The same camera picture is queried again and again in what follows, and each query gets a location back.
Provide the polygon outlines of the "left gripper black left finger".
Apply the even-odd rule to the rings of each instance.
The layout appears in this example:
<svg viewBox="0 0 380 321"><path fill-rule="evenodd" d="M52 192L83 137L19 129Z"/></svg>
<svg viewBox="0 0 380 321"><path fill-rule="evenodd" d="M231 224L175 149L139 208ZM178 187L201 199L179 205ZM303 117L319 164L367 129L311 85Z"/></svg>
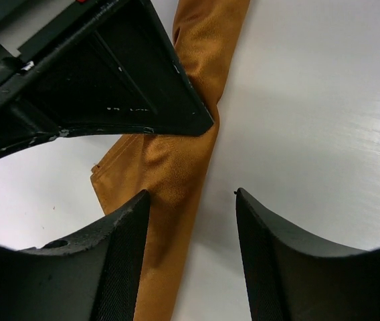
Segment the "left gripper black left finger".
<svg viewBox="0 0 380 321"><path fill-rule="evenodd" d="M41 248L0 246L0 320L132 320L150 195Z"/></svg>

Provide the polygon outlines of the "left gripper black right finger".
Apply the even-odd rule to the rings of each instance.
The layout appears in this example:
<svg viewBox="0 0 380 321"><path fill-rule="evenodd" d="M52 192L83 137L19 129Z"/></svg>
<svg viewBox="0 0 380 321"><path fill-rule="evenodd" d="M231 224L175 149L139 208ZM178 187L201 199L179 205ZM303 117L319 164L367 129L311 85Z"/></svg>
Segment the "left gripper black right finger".
<svg viewBox="0 0 380 321"><path fill-rule="evenodd" d="M380 320L380 248L329 241L235 195L252 320Z"/></svg>

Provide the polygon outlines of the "brown cloth napkin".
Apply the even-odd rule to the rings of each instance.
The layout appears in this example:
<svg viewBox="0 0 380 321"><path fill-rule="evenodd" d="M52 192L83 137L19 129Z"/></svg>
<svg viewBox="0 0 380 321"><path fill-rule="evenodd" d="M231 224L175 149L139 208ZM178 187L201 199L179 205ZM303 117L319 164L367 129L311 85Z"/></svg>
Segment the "brown cloth napkin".
<svg viewBox="0 0 380 321"><path fill-rule="evenodd" d="M193 87L215 121L248 1L180 1L173 44ZM135 320L170 320L219 123L203 135L125 134L92 168L105 214L141 190L151 196Z"/></svg>

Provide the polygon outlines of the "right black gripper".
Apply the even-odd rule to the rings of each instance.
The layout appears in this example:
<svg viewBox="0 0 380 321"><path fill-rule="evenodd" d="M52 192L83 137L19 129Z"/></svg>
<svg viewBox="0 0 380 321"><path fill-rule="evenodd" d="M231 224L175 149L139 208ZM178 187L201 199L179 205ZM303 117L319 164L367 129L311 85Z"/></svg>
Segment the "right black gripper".
<svg viewBox="0 0 380 321"><path fill-rule="evenodd" d="M57 138L212 125L150 1L0 1L0 159Z"/></svg>

